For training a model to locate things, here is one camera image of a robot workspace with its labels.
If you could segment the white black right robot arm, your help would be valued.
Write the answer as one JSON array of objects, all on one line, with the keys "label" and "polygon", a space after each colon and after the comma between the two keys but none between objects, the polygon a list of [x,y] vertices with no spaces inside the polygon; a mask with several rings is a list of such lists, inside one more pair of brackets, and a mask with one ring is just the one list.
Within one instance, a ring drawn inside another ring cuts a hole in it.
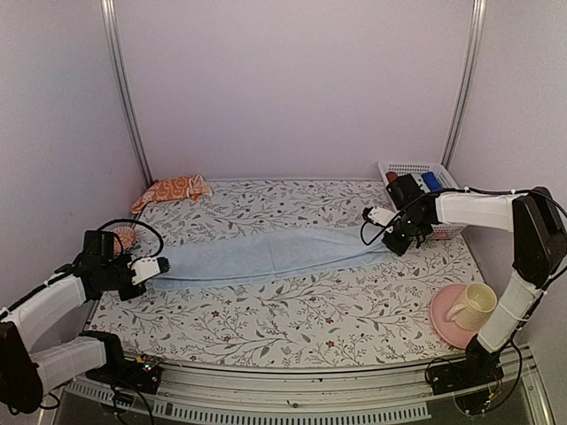
[{"label": "white black right robot arm", "polygon": [[501,350],[529,321],[548,287],[565,274],[566,210],[544,186],[482,190],[420,187],[410,175],[386,190],[396,209],[384,223],[384,244],[401,256],[436,226],[464,226],[465,239],[499,300],[466,348],[458,378],[476,386]]}]

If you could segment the light blue terry towel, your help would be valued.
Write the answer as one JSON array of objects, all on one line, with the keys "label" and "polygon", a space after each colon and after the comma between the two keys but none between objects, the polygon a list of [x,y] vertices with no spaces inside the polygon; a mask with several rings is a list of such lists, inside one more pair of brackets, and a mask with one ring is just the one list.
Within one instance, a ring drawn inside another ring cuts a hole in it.
[{"label": "light blue terry towel", "polygon": [[391,252],[364,244],[357,228],[291,228],[168,246],[163,254],[171,269],[152,279],[155,290],[266,283],[380,263]]}]

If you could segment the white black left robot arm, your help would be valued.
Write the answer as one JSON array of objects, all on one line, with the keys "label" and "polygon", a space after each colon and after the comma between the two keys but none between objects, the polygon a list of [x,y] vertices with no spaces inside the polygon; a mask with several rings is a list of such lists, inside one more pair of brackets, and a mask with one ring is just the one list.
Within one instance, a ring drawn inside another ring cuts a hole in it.
[{"label": "white black left robot arm", "polygon": [[113,384],[132,375],[120,339],[107,332],[82,333],[70,342],[35,351],[35,344],[65,315],[106,291],[131,286],[130,257],[116,255],[113,232],[89,230],[75,260],[1,312],[1,402],[11,414],[33,413],[51,390],[97,370]]}]

